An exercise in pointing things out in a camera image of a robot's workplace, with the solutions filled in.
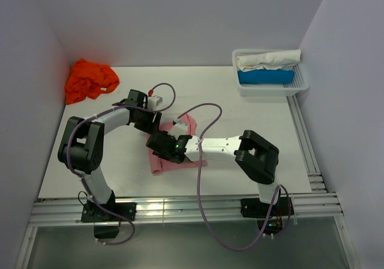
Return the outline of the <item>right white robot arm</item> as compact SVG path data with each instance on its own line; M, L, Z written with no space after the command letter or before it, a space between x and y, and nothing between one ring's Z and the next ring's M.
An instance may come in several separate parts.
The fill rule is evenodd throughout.
M261 211L271 215L280 208L280 189L275 177L279 149L252 130L231 138L192 135L176 138L166 131L158 131L150 135L146 146L155 156L176 164L204 160L236 163L257 183Z

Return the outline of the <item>pink t shirt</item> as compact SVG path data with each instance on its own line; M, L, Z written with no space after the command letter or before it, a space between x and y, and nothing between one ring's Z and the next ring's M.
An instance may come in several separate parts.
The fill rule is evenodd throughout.
M196 120L189 114L182 116L180 120L188 125L187 134L195 135L196 128L197 128ZM148 159L149 159L151 174L153 175L160 175L165 172L199 167L199 162L186 162L186 163L177 164L177 163L172 163L170 161L161 159L158 156L154 155L153 150L149 148L148 148Z

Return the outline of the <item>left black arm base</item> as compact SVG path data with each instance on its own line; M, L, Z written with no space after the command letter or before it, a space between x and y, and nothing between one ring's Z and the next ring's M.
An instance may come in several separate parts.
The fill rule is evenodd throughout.
M94 224L94 237L102 240L115 239L120 231L122 222L126 220L134 221L136 216L135 202L118 202L115 201L115 195L112 193L107 204L101 205L113 214L105 212L92 201L88 199L88 195L84 191L80 191L77 200L82 205L81 223Z

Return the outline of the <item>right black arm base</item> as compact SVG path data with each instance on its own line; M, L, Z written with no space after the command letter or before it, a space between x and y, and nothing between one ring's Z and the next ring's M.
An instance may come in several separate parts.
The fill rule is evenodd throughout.
M257 219L258 228L261 229L267 215L269 204L259 201L259 198L241 199L241 214L245 218ZM283 217L294 215L293 204L290 198L278 197L277 203L272 206L269 219L263 233L266 235L277 234L284 228Z

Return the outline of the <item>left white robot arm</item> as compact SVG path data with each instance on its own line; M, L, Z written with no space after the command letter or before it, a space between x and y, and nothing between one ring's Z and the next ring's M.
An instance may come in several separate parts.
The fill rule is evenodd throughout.
M163 99L137 90L114 103L112 108L92 117L73 116L68 119L58 150L58 160L80 178L87 194L87 212L102 220L116 216L115 194L107 185L101 170L104 137L113 130L133 124L145 133L158 128L161 113L157 112Z

